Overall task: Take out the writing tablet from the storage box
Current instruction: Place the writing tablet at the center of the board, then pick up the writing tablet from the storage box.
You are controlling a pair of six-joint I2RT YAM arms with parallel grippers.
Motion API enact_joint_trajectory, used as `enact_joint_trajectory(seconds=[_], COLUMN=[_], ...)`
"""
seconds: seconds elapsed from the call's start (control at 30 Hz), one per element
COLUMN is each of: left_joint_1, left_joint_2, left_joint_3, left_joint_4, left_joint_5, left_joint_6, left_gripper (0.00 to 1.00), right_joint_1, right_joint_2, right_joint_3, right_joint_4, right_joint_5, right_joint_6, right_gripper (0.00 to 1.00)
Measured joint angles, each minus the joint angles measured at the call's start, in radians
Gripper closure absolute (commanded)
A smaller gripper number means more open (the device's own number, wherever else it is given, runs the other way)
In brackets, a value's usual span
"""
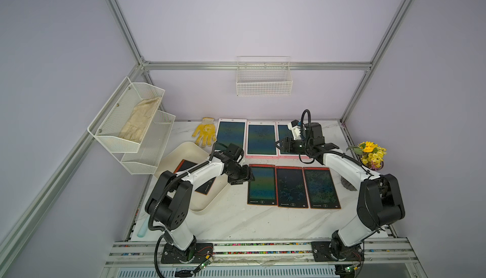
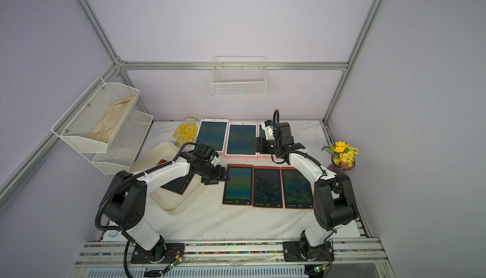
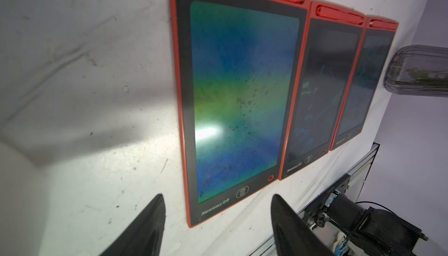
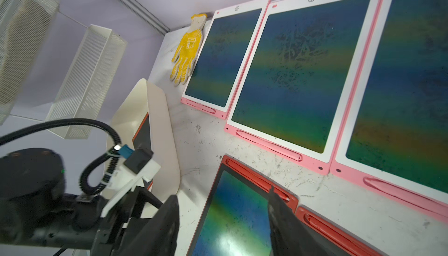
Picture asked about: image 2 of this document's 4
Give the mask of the pink white writing tablet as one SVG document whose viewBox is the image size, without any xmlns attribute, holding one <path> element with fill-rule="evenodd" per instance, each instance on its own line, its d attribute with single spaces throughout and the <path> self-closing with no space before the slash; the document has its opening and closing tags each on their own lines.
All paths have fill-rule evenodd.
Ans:
<svg viewBox="0 0 486 278">
<path fill-rule="evenodd" d="M 222 154 L 226 145 L 228 119 L 202 118 L 197 130 L 196 143 L 208 145 Z"/>
</svg>

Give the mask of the beige storage tray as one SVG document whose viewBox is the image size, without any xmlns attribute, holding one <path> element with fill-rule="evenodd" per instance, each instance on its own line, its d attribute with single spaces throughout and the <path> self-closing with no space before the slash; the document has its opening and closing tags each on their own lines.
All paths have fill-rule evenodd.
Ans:
<svg viewBox="0 0 486 278">
<path fill-rule="evenodd" d="M 173 159 L 179 149 L 171 142 L 160 143 L 146 155 L 139 157 L 130 169 L 130 173 L 150 169 L 160 162 Z M 169 215 L 182 213 L 204 190 L 206 186 L 199 175 L 184 176 L 173 180 L 153 191 L 149 197 Z"/>
</svg>

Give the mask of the dark red bottom tablet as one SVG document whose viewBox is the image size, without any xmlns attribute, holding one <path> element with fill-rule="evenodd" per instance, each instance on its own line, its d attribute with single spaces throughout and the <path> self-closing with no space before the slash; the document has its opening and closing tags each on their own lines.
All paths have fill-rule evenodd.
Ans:
<svg viewBox="0 0 486 278">
<path fill-rule="evenodd" d="M 310 182 L 293 167 L 281 168 L 284 207 L 288 209 L 313 209 Z"/>
</svg>

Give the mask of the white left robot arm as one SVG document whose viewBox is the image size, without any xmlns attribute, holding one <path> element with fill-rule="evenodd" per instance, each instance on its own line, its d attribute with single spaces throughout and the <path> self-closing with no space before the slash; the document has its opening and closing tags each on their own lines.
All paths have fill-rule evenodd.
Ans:
<svg viewBox="0 0 486 278">
<path fill-rule="evenodd" d="M 152 192 L 187 175 L 199 175 L 206 186 L 230 180 L 227 169 L 220 165 L 217 151 L 197 143 L 191 143 L 194 148 L 186 151 L 187 145 L 184 143 L 172 158 L 161 164 L 137 173 L 122 170 L 113 177 L 94 224 L 99 231 L 120 232 L 127 240 L 125 254 L 133 244 L 152 264 L 182 256 L 181 252 L 167 250 L 165 239 L 147 219 L 146 205 Z"/>
</svg>

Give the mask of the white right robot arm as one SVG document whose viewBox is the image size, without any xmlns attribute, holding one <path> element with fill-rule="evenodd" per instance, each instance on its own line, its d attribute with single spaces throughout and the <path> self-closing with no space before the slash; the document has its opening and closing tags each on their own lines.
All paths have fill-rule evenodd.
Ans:
<svg viewBox="0 0 486 278">
<path fill-rule="evenodd" d="M 282 159 L 284 163 L 295 168 L 309 181 L 313 191 L 315 219 L 301 233 L 298 242 L 283 243 L 283 248 L 288 251 L 285 259 L 334 261 L 330 237 L 339 228 L 358 218 L 358 207 L 350 178 L 326 169 L 310 156 L 301 143 L 294 141 L 289 123 L 267 120 L 261 128 L 265 137 L 256 138 L 253 149 L 257 153 L 263 152 Z"/>
</svg>

